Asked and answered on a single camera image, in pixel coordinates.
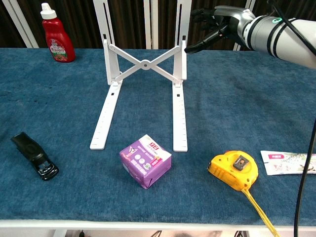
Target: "bottle label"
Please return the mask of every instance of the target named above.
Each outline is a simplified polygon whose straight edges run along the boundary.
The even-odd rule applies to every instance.
[[[50,51],[53,54],[55,60],[58,61],[67,61],[67,53],[63,45],[56,39],[50,39]]]

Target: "background wall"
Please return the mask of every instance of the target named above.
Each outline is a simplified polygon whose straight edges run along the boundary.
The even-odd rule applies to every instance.
[[[41,25],[41,3],[48,2],[64,23],[76,48],[101,48],[101,37],[92,0],[18,0],[21,10],[39,47],[47,47]],[[316,21],[316,0],[278,0],[287,17]],[[177,0],[158,0],[159,48],[174,44]],[[217,5],[244,7],[246,0],[192,0],[192,9],[214,8]],[[116,45],[120,48],[146,48],[143,0],[110,0],[111,20]],[[256,16],[272,12],[266,0],[256,0]],[[0,1],[0,47],[25,47],[2,1]],[[200,31],[201,24],[190,22],[188,44],[201,40],[208,31]],[[232,50],[234,42],[223,39],[209,49]]]

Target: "white laptop stand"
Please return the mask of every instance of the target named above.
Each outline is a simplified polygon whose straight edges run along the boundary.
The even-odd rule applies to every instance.
[[[152,69],[172,81],[173,150],[176,152],[187,152],[187,127],[182,82],[187,79],[187,56],[184,52],[184,48],[186,47],[186,40],[188,38],[187,35],[189,30],[191,0],[178,0],[177,2],[175,46],[152,61],[146,59],[140,61],[122,49],[118,48],[114,41],[108,0],[93,0],[93,3],[103,42],[107,81],[108,85],[110,85],[110,89],[96,125],[90,144],[90,149],[102,150],[105,147],[123,79],[139,69]],[[151,19],[149,17],[150,4],[152,9]],[[144,0],[144,16],[146,48],[151,48],[151,45],[152,48],[157,48],[158,0]],[[134,66],[123,73],[120,72],[117,55],[133,63]],[[170,74],[157,66],[157,64],[173,55],[173,74]]]

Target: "red bottle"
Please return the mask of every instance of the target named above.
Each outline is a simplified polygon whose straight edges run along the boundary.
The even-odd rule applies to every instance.
[[[56,12],[48,3],[42,3],[40,12],[46,33],[46,42],[51,55],[57,62],[69,63],[75,59],[75,50],[63,23],[57,18]]]

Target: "white bottle cap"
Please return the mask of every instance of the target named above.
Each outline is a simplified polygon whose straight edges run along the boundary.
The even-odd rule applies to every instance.
[[[43,11],[41,11],[40,14],[43,19],[49,20],[57,17],[56,12],[50,8],[48,3],[42,3],[41,8],[43,9]]]

